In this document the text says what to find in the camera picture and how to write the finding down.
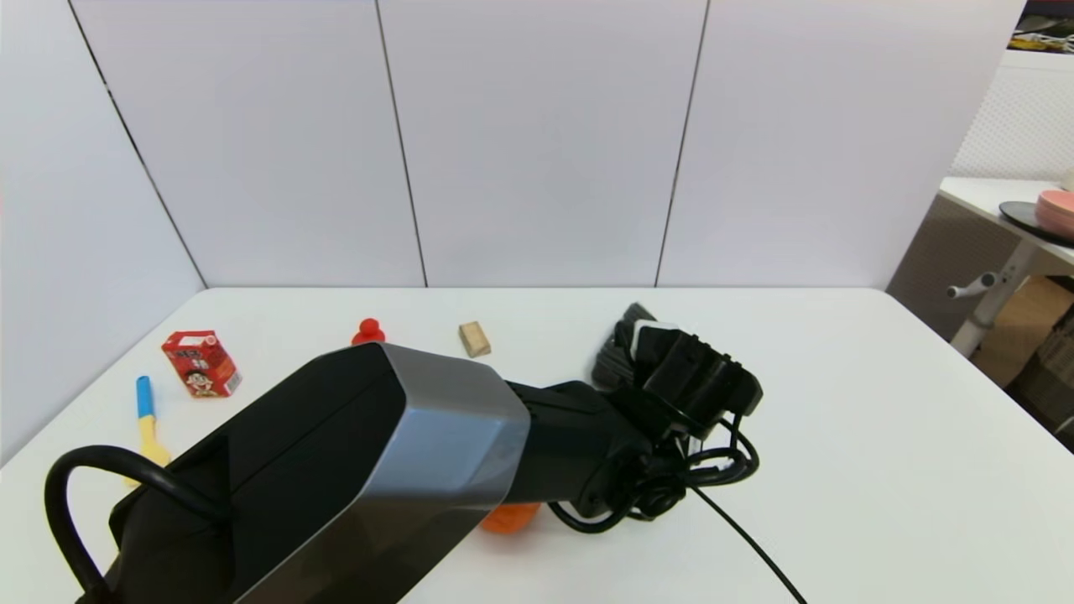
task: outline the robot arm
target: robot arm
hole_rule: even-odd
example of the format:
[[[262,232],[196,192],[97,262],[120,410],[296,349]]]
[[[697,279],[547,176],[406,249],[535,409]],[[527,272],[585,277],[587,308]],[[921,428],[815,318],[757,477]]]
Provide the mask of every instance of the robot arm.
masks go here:
[[[227,517],[191,513],[168,484],[143,480],[113,510],[119,555],[107,574],[78,575],[84,601],[395,602],[500,503],[553,502],[572,528],[600,532],[652,519],[687,486],[749,476],[748,442],[749,456],[693,457],[686,442],[728,411],[752,412],[756,379],[695,336],[641,333],[633,384],[608,393],[511,384],[388,344],[319,357],[161,471]],[[82,546],[55,493],[77,454],[46,480],[73,569]],[[715,457],[730,466],[691,470]]]

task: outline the silver metal panel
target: silver metal panel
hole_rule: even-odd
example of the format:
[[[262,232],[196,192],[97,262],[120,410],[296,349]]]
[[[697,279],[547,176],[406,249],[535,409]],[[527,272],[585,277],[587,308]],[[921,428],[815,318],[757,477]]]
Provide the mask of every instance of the silver metal panel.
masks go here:
[[[489,366],[381,346],[406,409],[354,501],[243,603],[395,602],[507,495],[529,413]]]

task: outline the black plate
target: black plate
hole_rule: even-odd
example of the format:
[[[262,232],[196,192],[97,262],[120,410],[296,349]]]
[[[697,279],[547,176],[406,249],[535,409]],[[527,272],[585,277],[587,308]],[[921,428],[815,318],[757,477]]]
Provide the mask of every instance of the black plate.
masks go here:
[[[1022,229],[1034,235],[1064,247],[1074,247],[1074,240],[1069,240],[1063,235],[1057,235],[1050,231],[1045,231],[1041,224],[1036,221],[1036,204],[1028,201],[1004,201],[1000,204],[1000,212],[1006,219],[1018,225]]]

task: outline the red juice box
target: red juice box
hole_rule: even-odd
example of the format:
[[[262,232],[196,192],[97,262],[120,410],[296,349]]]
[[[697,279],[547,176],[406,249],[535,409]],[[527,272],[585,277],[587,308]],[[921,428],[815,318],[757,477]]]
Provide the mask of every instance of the red juice box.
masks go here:
[[[230,397],[243,380],[215,331],[176,331],[160,349],[192,397]]]

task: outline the blue handle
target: blue handle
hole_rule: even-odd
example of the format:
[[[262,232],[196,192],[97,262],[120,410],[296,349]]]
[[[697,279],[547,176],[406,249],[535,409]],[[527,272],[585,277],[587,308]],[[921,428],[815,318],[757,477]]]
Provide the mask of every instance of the blue handle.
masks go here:
[[[137,388],[137,416],[156,415],[153,411],[153,388],[149,386],[149,376],[139,377],[134,386]]]

